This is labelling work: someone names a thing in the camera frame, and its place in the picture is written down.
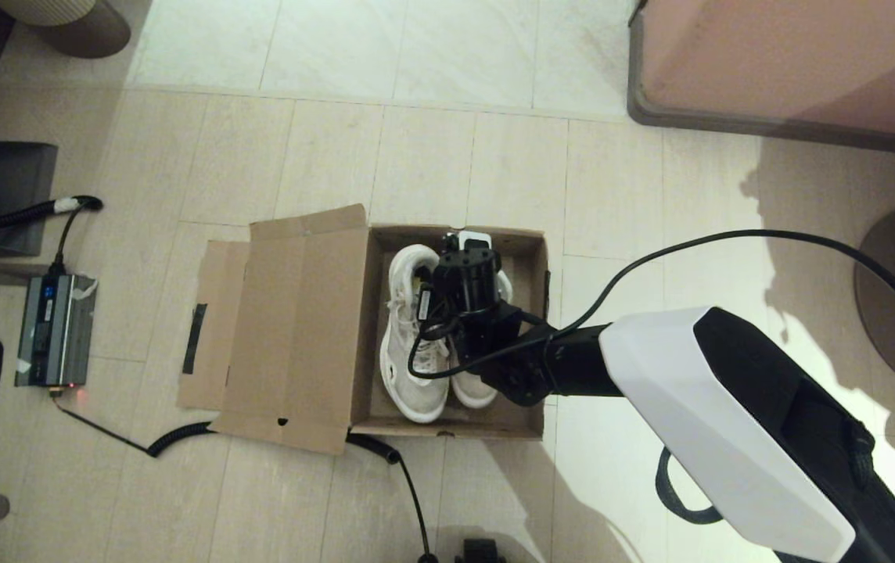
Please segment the white lace-up sneaker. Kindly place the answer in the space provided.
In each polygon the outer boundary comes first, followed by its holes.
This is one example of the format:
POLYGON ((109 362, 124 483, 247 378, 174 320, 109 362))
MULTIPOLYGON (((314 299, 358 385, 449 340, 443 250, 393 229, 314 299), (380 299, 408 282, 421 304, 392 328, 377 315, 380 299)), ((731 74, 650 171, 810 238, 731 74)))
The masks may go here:
POLYGON ((420 298, 416 272, 433 270, 438 255, 424 245, 411 245, 395 254, 388 267, 388 321, 379 347, 379 367, 384 388, 395 407, 409 421, 430 424, 444 412, 450 392, 448 378, 416 378, 416 373, 440 373, 448 369, 450 350, 443 339, 419 338, 420 298))
MULTIPOLYGON (((469 231, 463 229, 458 232, 459 241, 462 243, 462 249, 483 249, 486 243, 483 242, 483 232, 469 231)), ((513 296, 512 283, 508 275, 500 270, 495 275, 495 288, 497 288, 498 296, 505 302, 511 302, 513 296)), ((451 377, 452 392, 458 398, 459 402, 469 409, 483 409, 490 406, 498 395, 495 389, 488 387, 482 382, 479 375, 470 374, 467 371, 452 375, 451 377)))

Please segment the brown cardboard shoe box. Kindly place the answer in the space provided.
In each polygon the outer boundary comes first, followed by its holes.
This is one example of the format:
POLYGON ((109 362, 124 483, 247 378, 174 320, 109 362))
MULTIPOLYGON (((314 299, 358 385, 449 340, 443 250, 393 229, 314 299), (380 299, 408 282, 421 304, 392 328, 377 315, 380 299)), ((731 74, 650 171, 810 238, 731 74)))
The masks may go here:
POLYGON ((372 224, 361 204, 254 222, 247 242, 209 240, 196 274, 176 404, 214 431, 340 455, 348 434, 529 439, 544 407, 447 401, 409 421, 383 387, 388 267, 412 243, 440 249, 447 225, 372 224))

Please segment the grey black robot base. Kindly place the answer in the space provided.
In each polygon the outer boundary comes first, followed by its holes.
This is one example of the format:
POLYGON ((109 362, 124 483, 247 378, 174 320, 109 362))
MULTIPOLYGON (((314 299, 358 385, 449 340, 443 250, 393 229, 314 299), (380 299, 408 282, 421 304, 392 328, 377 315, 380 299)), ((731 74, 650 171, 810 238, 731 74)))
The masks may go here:
POLYGON ((462 552, 455 556, 454 563, 508 563, 501 555, 498 543, 491 538, 466 538, 462 552))

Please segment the grey power inverter box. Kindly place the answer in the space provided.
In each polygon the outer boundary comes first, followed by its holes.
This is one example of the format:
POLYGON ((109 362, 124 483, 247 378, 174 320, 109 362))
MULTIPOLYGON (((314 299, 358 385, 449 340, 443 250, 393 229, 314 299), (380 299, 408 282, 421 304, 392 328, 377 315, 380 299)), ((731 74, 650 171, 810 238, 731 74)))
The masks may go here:
POLYGON ((78 274, 30 278, 17 349, 16 387, 87 382, 99 281, 78 274))

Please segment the pink furniture with grey base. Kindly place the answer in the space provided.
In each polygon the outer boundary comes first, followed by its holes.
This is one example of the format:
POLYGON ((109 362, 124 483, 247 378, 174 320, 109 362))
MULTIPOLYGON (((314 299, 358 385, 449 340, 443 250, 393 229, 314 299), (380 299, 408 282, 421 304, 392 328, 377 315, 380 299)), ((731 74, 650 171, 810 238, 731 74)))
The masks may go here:
POLYGON ((895 0, 640 0, 627 114, 895 152, 895 0))

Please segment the round ribbed beige stool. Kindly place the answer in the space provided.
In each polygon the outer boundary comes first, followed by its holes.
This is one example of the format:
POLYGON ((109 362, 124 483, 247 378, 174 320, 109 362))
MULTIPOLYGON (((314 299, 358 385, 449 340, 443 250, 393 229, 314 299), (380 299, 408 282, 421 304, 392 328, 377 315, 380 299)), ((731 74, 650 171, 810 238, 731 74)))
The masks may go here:
POLYGON ((58 52, 79 59, 111 57, 132 36, 129 22, 109 0, 0 0, 0 10, 58 52))

